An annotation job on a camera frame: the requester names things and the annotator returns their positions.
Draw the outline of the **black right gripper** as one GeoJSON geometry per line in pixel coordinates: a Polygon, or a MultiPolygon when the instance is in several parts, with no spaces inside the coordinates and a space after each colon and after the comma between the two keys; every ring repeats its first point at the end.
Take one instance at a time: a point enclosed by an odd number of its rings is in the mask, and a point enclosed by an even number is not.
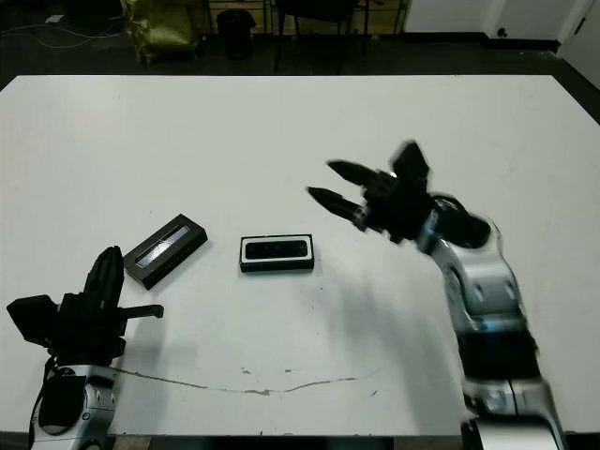
{"type": "Polygon", "coordinates": [[[433,209],[428,176],[376,172],[348,160],[329,160],[327,166],[344,180],[363,189],[361,206],[322,187],[307,187],[308,194],[331,214],[344,218],[361,231],[387,233],[399,244],[415,240],[433,209]]]}

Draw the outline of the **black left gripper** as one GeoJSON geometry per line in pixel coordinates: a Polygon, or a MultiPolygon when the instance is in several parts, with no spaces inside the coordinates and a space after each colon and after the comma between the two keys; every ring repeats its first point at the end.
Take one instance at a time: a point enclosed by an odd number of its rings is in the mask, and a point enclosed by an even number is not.
{"type": "Polygon", "coordinates": [[[108,366],[125,351],[128,321],[163,317],[161,305],[121,307],[123,282],[121,249],[107,247],[90,269],[83,292],[64,295],[49,338],[49,354],[59,365],[108,366]]]}

